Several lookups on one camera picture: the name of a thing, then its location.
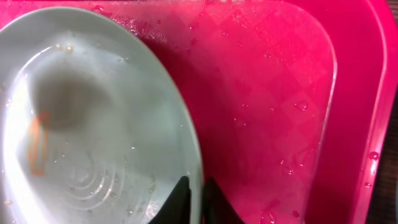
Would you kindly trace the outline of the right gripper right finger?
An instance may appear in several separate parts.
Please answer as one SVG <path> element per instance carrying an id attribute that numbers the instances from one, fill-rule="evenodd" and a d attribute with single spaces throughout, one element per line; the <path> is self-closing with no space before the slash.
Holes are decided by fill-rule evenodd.
<path id="1" fill-rule="evenodd" d="M 205 183 L 202 207 L 206 224 L 244 224 L 213 178 Z"/>

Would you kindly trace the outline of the pale green plate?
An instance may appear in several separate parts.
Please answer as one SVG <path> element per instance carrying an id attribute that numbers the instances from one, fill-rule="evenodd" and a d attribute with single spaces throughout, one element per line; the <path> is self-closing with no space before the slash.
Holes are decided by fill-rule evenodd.
<path id="1" fill-rule="evenodd" d="M 152 223 L 180 180 L 200 223 L 195 128 L 143 42 L 75 7 L 1 29 L 2 223 Z"/>

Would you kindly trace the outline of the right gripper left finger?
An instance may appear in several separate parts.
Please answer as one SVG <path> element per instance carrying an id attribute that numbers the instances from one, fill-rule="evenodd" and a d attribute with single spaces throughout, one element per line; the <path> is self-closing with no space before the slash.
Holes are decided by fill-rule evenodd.
<path id="1" fill-rule="evenodd" d="M 149 224 L 189 224 L 190 186 L 189 178 L 183 176 Z"/>

